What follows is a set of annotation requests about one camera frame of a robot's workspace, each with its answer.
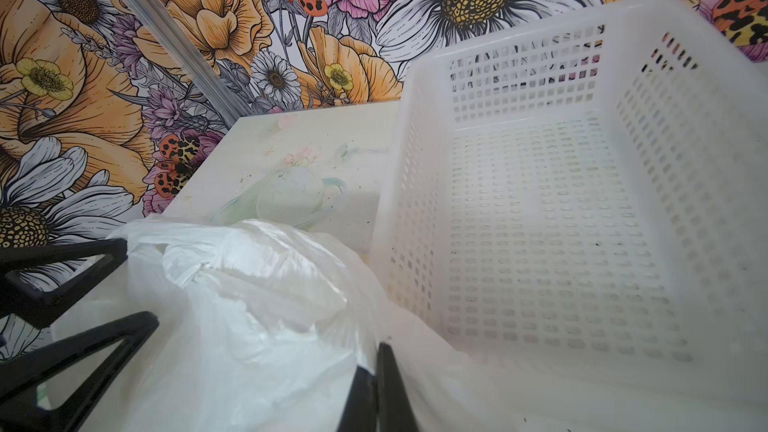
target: crumpled plastic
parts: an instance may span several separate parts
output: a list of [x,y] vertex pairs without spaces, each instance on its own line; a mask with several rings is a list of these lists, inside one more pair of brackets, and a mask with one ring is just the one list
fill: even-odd
[[[333,431],[357,365],[375,373],[379,341],[420,430],[514,429],[487,372],[390,302],[330,235],[149,216],[111,237],[128,240],[127,265],[54,324],[55,338],[143,310],[160,326],[82,430]],[[107,353],[49,383],[54,405]]]

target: floral wallpaper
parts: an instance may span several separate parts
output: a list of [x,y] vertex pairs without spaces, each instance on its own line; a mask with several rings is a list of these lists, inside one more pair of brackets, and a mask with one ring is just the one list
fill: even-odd
[[[395,100],[422,54],[616,0],[159,1],[257,115]],[[684,1],[768,59],[768,0]],[[102,238],[162,212],[225,133],[122,0],[0,0],[0,248]],[[23,277],[53,288],[77,266]],[[47,340],[14,316],[0,336],[0,360]]]

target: white plastic basket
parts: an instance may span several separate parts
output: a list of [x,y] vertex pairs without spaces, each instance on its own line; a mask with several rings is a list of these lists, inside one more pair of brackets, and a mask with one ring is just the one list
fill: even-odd
[[551,384],[768,403],[753,70],[676,0],[428,54],[400,104],[379,280],[457,349]]

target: black plastic part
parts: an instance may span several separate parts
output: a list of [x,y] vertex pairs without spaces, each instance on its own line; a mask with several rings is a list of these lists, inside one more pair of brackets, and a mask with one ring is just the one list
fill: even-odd
[[[139,312],[92,328],[0,364],[0,429],[5,432],[74,432],[128,361],[158,328]],[[37,386],[115,342],[123,341],[57,409],[37,405]]]
[[[83,244],[4,249],[0,256],[0,318],[16,314],[33,327],[46,328],[75,302],[98,285],[126,259],[122,238]],[[77,258],[104,254],[87,270],[50,292],[24,283],[18,275],[24,269]]]
[[376,378],[358,366],[338,432],[376,432]]
[[395,353],[389,344],[379,344],[376,358],[376,382],[379,387],[379,425],[381,432],[418,432],[416,417],[408,401],[406,386],[400,377]]

